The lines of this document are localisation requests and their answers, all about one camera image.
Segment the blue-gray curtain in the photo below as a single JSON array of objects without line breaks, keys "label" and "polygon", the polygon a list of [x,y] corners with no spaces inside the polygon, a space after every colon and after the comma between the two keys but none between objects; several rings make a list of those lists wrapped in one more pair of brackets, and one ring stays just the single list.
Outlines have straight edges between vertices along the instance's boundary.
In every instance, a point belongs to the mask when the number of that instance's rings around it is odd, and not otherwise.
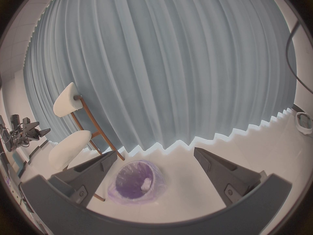
[{"label": "blue-gray curtain", "polygon": [[[289,33],[274,0],[53,0],[26,54],[26,91],[54,142],[77,130],[53,113],[70,82],[117,148],[213,139],[293,105]],[[296,69],[293,46],[290,60]]]}]

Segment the purple trash bag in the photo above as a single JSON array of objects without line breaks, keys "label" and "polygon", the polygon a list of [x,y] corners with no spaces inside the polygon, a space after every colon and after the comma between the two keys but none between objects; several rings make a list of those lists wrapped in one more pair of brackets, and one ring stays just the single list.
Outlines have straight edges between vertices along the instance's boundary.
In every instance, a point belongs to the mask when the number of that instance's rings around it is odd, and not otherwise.
[{"label": "purple trash bag", "polygon": [[137,160],[123,166],[111,179],[108,196],[123,205],[145,204],[155,201],[166,188],[158,167],[147,160]]}]

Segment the white tile floor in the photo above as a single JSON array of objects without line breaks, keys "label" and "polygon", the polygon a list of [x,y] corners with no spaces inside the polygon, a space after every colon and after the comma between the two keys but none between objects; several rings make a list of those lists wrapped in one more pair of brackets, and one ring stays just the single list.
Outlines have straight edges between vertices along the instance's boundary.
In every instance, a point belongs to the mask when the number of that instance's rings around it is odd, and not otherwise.
[{"label": "white tile floor", "polygon": [[[250,125],[247,132],[234,130],[229,138],[194,142],[140,151],[123,155],[109,170],[97,194],[106,198],[101,202],[92,198],[88,209],[100,214],[127,221],[163,223],[183,221],[216,212],[225,207],[206,174],[193,157],[194,147],[204,148],[241,166],[266,174],[276,173],[293,183],[292,190],[283,207],[264,229],[267,234],[287,213],[299,197],[313,169],[313,138],[298,132],[294,122],[295,112],[288,109],[269,123],[262,121],[259,127]],[[69,165],[75,166],[98,156],[96,151],[84,149]],[[107,196],[110,178],[127,162],[146,159],[159,167],[168,185],[167,191],[154,203],[141,206],[115,204]]]}]

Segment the curtain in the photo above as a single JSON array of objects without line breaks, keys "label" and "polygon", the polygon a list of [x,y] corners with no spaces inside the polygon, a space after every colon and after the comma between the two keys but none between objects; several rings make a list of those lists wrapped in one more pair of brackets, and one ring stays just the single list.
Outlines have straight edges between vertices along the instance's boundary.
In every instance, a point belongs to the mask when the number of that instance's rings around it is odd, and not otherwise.
[{"label": "curtain", "polygon": [[[77,130],[53,113],[70,82],[128,152],[228,136],[292,107],[289,34],[274,0],[52,0],[27,50],[26,91],[53,142]],[[289,57],[296,71],[293,45]],[[84,110],[75,114],[96,131]]]}]

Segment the chair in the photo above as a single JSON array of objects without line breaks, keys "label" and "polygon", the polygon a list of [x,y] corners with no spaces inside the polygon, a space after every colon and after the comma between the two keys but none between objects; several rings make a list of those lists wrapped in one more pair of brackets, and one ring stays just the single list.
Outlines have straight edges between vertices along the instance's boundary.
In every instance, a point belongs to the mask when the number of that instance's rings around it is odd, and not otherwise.
[{"label": "chair", "polygon": [[[95,125],[97,129],[96,132],[91,133],[88,130],[84,130],[79,123],[74,114],[74,111],[81,108],[84,108],[88,117]],[[111,147],[111,149],[115,151],[122,160],[125,160],[124,157],[117,151],[117,149],[105,135],[104,131],[100,128],[99,124],[96,122],[95,118],[87,107],[83,97],[79,95],[77,88],[73,82],[70,83],[62,91],[60,96],[58,96],[53,105],[53,112],[58,117],[63,117],[71,114],[77,126],[80,128],[80,131],[76,131],[75,133],[69,135],[50,151],[49,162],[55,169],[66,169],[69,163],[80,153],[80,151],[87,145],[88,142],[91,143],[91,145],[96,149],[99,154],[102,154],[98,147],[91,140],[98,135],[101,135]]]}]

